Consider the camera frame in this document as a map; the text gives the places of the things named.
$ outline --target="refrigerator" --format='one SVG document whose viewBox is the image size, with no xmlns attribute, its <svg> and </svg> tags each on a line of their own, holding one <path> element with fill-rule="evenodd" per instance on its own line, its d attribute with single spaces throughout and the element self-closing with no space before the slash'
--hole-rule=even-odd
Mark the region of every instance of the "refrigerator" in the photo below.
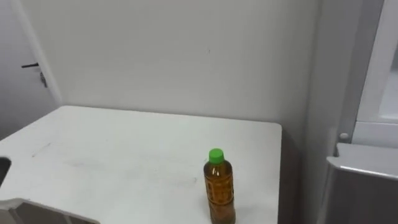
<svg viewBox="0 0 398 224">
<path fill-rule="evenodd" d="M 305 223 L 397 223 L 397 1 L 323 1 L 308 107 Z"/>
</svg>

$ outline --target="brown liquid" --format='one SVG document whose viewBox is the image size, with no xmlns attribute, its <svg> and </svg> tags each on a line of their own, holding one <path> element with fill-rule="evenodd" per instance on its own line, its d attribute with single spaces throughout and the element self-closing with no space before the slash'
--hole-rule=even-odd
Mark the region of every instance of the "brown liquid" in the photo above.
<svg viewBox="0 0 398 224">
<path fill-rule="evenodd" d="M 212 224 L 235 224 L 232 166 L 207 162 L 203 168 Z"/>
</svg>

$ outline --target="door handle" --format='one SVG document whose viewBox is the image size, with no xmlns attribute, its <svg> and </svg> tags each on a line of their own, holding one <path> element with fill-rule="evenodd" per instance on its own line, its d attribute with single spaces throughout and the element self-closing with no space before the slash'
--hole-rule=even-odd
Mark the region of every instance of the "door handle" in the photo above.
<svg viewBox="0 0 398 224">
<path fill-rule="evenodd" d="M 38 67 L 39 63 L 33 63 L 30 65 L 23 65 L 21 68 L 30 68 L 30 67 Z M 49 86 L 47 85 L 47 80 L 45 79 L 43 72 L 40 72 L 40 81 L 43 83 L 44 87 L 48 88 Z"/>
<path fill-rule="evenodd" d="M 38 66 L 39 66 L 39 63 L 33 63 L 30 65 L 23 65 L 23 66 L 21 66 L 21 68 L 30 68 L 30 67 L 38 67 Z"/>
</svg>

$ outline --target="refrigerator door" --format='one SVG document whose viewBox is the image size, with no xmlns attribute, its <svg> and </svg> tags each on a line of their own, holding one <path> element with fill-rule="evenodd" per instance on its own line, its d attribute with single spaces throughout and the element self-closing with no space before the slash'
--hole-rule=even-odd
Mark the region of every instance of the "refrigerator door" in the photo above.
<svg viewBox="0 0 398 224">
<path fill-rule="evenodd" d="M 398 223 L 398 149 L 337 145 L 318 224 Z"/>
</svg>

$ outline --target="white table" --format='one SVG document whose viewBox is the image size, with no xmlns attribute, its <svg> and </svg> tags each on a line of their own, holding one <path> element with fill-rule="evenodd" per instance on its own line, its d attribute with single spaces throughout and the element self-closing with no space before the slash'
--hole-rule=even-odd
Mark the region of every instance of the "white table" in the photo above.
<svg viewBox="0 0 398 224">
<path fill-rule="evenodd" d="M 208 151 L 234 169 L 237 223 L 276 224 L 279 124 L 63 106 L 0 142 L 0 200 L 25 198 L 101 224 L 210 223 Z"/>
</svg>

